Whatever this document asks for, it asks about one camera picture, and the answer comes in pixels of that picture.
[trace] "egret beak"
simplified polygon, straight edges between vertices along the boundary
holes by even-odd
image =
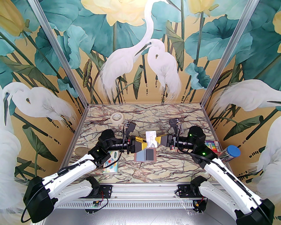
[[[143,50],[145,50],[145,49],[146,49],[146,47],[147,47],[147,46],[149,46],[149,45],[151,45],[151,42],[150,42],[150,43],[145,44],[145,45],[142,47],[142,49],[141,49],[141,50],[139,50],[139,51],[137,52],[137,54],[139,54],[140,52],[142,52]]]
[[[280,104],[281,105],[281,102],[278,102],[278,101],[267,101],[267,102],[276,103],[276,104]]]
[[[5,95],[5,98],[3,99],[4,101],[4,122],[5,122],[5,126],[7,125],[7,115],[8,115],[8,109],[9,109],[9,106],[8,106],[8,95]]]
[[[172,3],[172,1],[171,0],[166,0],[171,6],[174,6],[177,10],[179,10],[180,11],[180,9],[174,4],[174,3]]]

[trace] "marble tabletop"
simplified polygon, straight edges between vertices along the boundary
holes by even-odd
[[[114,126],[110,122],[110,116],[115,112],[124,115],[123,124],[128,121],[135,122],[137,125],[131,135],[144,139],[145,132],[150,130],[156,131],[157,136],[173,134],[169,119],[178,118],[182,122],[181,136],[186,136],[188,129],[197,125],[203,129],[206,140],[214,140],[201,107],[196,103],[93,105],[89,108],[69,164],[93,148],[103,130],[112,129],[115,137],[122,137],[123,124]],[[175,150],[159,145],[156,162],[134,162],[134,154],[127,155],[125,151],[119,160],[118,174],[103,174],[102,169],[98,169],[84,175],[78,181],[94,176],[99,183],[187,182],[199,175],[212,179],[190,156],[180,155]]]

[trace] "painted mural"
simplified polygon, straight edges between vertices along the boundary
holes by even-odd
[[[88,102],[97,104],[199,102],[246,3],[40,1]],[[249,48],[247,36],[235,53]]]
[[[59,169],[84,111],[46,44],[27,1],[1,1],[0,224],[21,224],[29,180]]]
[[[236,176],[275,204],[281,224],[281,1],[260,1],[244,34],[248,49],[235,53],[205,105],[223,148],[236,145]]]

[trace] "yellow flower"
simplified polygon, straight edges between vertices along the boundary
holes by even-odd
[[[192,14],[204,12],[210,16],[210,11],[217,8],[219,5],[213,5],[214,0],[188,0],[189,11]]]
[[[147,0],[81,0],[82,5],[94,14],[106,14],[110,26],[116,21],[133,26],[144,24],[144,6]]]
[[[0,26],[15,37],[25,30],[23,17],[11,0],[1,0]]]
[[[274,25],[275,32],[281,34],[281,11],[274,15],[272,23]],[[281,53],[281,44],[278,47],[277,53]]]

